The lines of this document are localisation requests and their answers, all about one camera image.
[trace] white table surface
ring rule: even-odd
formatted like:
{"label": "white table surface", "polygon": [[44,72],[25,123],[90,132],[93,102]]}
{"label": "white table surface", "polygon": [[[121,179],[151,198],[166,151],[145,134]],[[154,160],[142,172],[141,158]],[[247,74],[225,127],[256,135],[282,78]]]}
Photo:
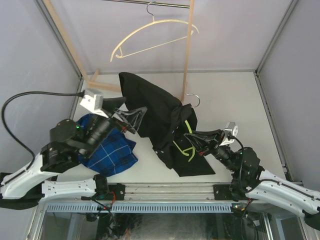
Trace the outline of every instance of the white table surface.
{"label": "white table surface", "polygon": [[[164,88],[174,96],[182,89],[182,73],[139,74],[146,80]],[[97,82],[119,83],[117,74],[99,75]],[[227,122],[236,122],[238,138],[245,147],[252,147],[261,159],[260,165],[284,178],[282,165],[252,72],[189,73],[188,92],[200,96],[201,104],[195,108],[198,131],[223,129]],[[121,97],[121,93],[100,90],[105,98]],[[195,97],[186,97],[185,104],[197,103]],[[77,121],[88,111],[77,106],[74,120]],[[168,169],[152,149],[149,138],[127,132],[125,136],[136,142],[133,153],[138,162],[130,169],[108,177],[110,183],[219,183],[230,182],[231,173],[212,155],[206,160],[216,172],[215,175],[179,177]],[[231,148],[240,148],[233,143]],[[77,181],[97,174],[83,165],[74,167],[58,177],[58,181]]]}

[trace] metal hanger hook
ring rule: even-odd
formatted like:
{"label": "metal hanger hook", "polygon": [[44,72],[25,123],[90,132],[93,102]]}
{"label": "metal hanger hook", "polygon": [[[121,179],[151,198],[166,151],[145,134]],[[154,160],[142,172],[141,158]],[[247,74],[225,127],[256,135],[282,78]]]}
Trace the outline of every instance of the metal hanger hook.
{"label": "metal hanger hook", "polygon": [[196,107],[198,107],[200,105],[200,97],[194,93],[186,93],[187,96],[196,96],[199,100],[197,106],[191,106],[193,109],[195,109]]}
{"label": "metal hanger hook", "polygon": [[152,17],[154,17],[154,15],[153,15],[151,12],[149,12],[148,7],[149,7],[150,4],[155,4],[155,3],[156,3],[156,1],[151,1],[151,2],[149,2],[148,5],[146,6],[146,11],[147,11],[147,13],[148,13],[148,14],[151,14]]}

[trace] wooden frame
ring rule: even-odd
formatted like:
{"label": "wooden frame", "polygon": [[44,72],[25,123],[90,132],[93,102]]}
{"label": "wooden frame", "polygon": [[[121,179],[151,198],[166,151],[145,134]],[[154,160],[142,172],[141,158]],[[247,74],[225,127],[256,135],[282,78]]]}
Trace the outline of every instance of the wooden frame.
{"label": "wooden frame", "polygon": [[[69,52],[71,53],[77,67],[79,68],[84,81],[86,82],[88,88],[96,88],[96,89],[103,89],[103,90],[109,90],[113,92],[121,92],[121,87],[119,85],[115,84],[109,84],[109,83],[102,83],[102,82],[96,82],[96,79],[98,75],[100,74],[100,70],[97,69],[95,73],[93,74],[92,78],[89,79],[85,68],[79,58],[79,55],[68,35],[68,32],[63,25],[59,15],[57,14],[53,4],[51,3],[51,0],[42,0],[44,3],[47,11],[49,12],[54,24],[56,25],[58,31],[60,32],[65,45],[67,46]],[[190,52],[190,42],[191,42],[191,35],[192,35],[192,22],[193,22],[193,15],[194,15],[194,6],[195,6],[195,0],[190,0],[190,8],[189,8],[189,20],[188,20],[188,30],[187,30],[187,38],[186,38],[186,52],[185,52],[185,61],[184,61],[184,71],[183,71],[183,85],[182,85],[182,93],[181,97],[179,99],[181,102],[184,101],[186,93],[187,93],[187,74],[188,74],[188,63],[189,63],[189,52]]]}

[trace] white wall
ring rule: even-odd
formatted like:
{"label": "white wall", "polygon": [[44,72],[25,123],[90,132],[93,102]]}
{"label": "white wall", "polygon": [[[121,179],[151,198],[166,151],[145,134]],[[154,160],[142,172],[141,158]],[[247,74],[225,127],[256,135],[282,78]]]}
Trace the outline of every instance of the white wall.
{"label": "white wall", "polygon": [[319,0],[299,2],[261,72],[295,180],[320,190]]}
{"label": "white wall", "polygon": [[[146,5],[103,0],[51,0],[87,72],[183,71],[186,40],[149,51],[114,58],[118,43],[152,21]],[[200,34],[191,40],[189,70],[254,70],[257,68],[291,0],[196,0],[193,23]],[[189,4],[187,0],[166,3]],[[188,21],[189,10],[149,6],[156,20]],[[187,25],[162,23],[132,36],[123,54],[186,36]]]}
{"label": "white wall", "polygon": [[[34,1],[0,1],[0,105],[25,91],[74,93],[78,77]],[[33,151],[49,141],[49,130],[67,117],[72,98],[26,96],[5,112],[9,127]],[[14,172],[31,160],[0,124],[0,172]],[[1,239],[24,237],[32,210],[0,208]]]}

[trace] wooden hanger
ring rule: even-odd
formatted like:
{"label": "wooden hanger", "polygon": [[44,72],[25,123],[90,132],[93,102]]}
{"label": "wooden hanger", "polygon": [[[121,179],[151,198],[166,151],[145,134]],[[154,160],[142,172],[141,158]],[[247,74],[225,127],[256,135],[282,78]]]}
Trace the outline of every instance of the wooden hanger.
{"label": "wooden hanger", "polygon": [[[182,39],[186,39],[188,36],[184,36],[184,37],[180,37],[178,39],[175,39],[175,40],[172,40],[172,41],[168,41],[168,42],[165,42],[165,43],[162,43],[162,44],[159,44],[159,45],[156,45],[156,46],[152,46],[152,47],[149,47],[149,48],[146,48],[146,49],[143,49],[143,50],[140,50],[140,51],[136,51],[136,52],[133,52],[133,53],[130,53],[130,54],[127,54],[127,55],[123,55],[123,51],[121,49],[121,46],[122,44],[127,41],[132,35],[136,34],[137,32],[139,32],[140,30],[142,29],[145,29],[151,25],[155,25],[155,24],[161,24],[161,23],[183,23],[183,24],[189,24],[187,21],[183,21],[183,20],[178,20],[178,19],[164,19],[164,20],[158,20],[158,21],[155,21],[155,16],[148,11],[148,7],[149,7],[149,4],[153,3],[153,1],[149,2],[148,5],[146,6],[146,11],[152,15],[152,22],[138,28],[137,30],[133,31],[132,33],[130,33],[128,36],[126,36],[116,47],[115,49],[113,50],[112,54],[111,54],[111,59],[110,59],[110,62],[112,62],[113,58],[114,58],[114,55],[116,53],[116,51],[119,49],[120,50],[120,55],[116,54],[115,56],[118,58],[118,59],[123,59],[125,57],[128,57],[128,56],[131,56],[131,55],[134,55],[134,54],[138,54],[138,53],[141,53],[141,52],[144,52],[144,51],[147,51],[147,50],[150,50],[150,49],[154,49],[154,48],[157,48],[157,47],[160,47],[160,46],[163,46],[163,45],[166,45],[166,44],[170,44],[170,43],[173,43],[173,42],[176,42],[176,41],[179,41],[179,40],[182,40]],[[195,28],[195,30],[199,33],[199,30],[198,28],[192,24],[192,27]]]}

